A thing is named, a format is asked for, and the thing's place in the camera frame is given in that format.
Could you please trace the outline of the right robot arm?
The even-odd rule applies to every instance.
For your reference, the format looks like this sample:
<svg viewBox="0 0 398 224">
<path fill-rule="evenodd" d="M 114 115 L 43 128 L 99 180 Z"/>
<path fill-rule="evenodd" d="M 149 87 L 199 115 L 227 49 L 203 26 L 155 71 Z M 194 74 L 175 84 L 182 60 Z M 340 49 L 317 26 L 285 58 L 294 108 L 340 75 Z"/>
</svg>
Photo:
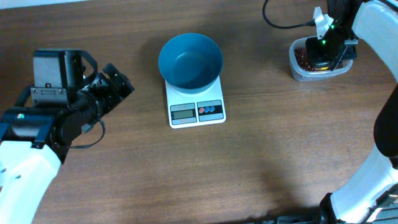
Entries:
<svg viewBox="0 0 398 224">
<path fill-rule="evenodd" d="M 397 1 L 330 1 L 329 13 L 314 11 L 316 49 L 336 50 L 347 44 L 345 33 L 365 41 L 397 75 Z M 373 147 L 353 168 L 344 185 L 324 196 L 316 223 L 366 223 L 397 200 L 397 90 L 376 103 Z"/>
</svg>

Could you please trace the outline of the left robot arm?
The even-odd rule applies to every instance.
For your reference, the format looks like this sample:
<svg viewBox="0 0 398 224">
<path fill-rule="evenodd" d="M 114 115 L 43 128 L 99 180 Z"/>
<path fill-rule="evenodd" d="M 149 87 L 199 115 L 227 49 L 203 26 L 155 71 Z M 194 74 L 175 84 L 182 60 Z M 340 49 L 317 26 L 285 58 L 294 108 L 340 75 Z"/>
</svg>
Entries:
<svg viewBox="0 0 398 224">
<path fill-rule="evenodd" d="M 80 49 L 39 49 L 34 83 L 1 117 L 1 222 L 31 223 L 74 140 L 133 91 L 113 64 Z"/>
</svg>

